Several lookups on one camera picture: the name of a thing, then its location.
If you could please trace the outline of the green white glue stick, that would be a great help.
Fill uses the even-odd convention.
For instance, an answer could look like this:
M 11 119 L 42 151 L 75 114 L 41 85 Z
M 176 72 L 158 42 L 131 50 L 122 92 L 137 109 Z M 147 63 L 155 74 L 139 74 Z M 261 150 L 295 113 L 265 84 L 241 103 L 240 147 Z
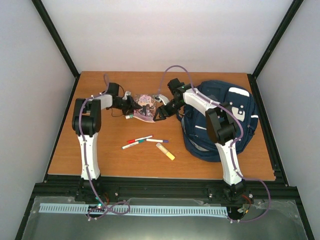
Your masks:
M 128 120 L 128 119 L 132 119 L 134 117 L 133 114 L 128 114 L 125 116 L 125 119 Z

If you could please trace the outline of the pink illustrated paperback book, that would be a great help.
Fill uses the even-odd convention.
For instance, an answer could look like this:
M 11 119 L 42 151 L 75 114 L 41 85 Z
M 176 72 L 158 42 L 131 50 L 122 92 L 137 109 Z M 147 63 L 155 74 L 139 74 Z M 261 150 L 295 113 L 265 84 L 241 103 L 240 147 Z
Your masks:
M 154 123 L 154 116 L 157 109 L 157 101 L 155 94 L 136 94 L 134 101 L 141 106 L 135 109 L 133 117 L 146 123 Z

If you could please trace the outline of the navy blue student backpack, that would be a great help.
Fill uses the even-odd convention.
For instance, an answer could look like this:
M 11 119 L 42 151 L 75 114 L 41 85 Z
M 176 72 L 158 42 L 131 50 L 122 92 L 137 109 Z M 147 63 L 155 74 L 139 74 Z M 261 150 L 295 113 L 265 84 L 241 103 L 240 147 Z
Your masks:
M 258 108 L 253 95 L 245 88 L 220 81 L 203 81 L 196 87 L 202 94 L 210 99 L 231 105 L 232 114 L 238 119 L 243 128 L 243 137 L 235 143 L 236 153 L 242 153 L 258 126 Z M 220 162 L 217 147 L 207 134 L 206 119 L 203 114 L 190 105 L 183 108 L 183 116 L 177 116 L 183 130 L 185 148 L 196 158 L 210 162 Z

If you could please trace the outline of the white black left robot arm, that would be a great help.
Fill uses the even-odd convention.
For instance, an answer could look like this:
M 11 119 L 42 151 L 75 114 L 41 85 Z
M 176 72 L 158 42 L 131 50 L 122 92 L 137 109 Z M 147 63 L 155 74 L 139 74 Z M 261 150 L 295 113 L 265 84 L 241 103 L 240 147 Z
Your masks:
M 120 85 L 109 83 L 106 91 L 88 98 L 77 98 L 72 115 L 72 129 L 77 135 L 81 151 L 81 178 L 97 180 L 101 175 L 98 166 L 97 139 L 102 126 L 102 110 L 118 109 L 126 115 L 142 108 L 130 91 L 119 96 Z

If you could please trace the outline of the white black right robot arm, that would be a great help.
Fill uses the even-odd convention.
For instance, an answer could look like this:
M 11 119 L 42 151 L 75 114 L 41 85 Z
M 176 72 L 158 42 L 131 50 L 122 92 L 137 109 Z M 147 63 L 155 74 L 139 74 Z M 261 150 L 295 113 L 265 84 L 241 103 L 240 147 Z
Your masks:
M 243 129 L 230 103 L 220 97 L 232 85 L 207 80 L 193 87 L 174 78 L 168 83 L 168 88 L 173 98 L 169 100 L 162 94 L 156 95 L 155 99 L 163 105 L 156 109 L 153 120 L 177 116 L 185 148 L 201 160 L 221 162 L 223 194 L 228 201 L 234 201 L 245 191 L 246 185 L 236 151 L 236 142 L 242 138 L 237 133 L 242 133 Z M 179 116 L 180 109 L 183 109 L 183 116 Z

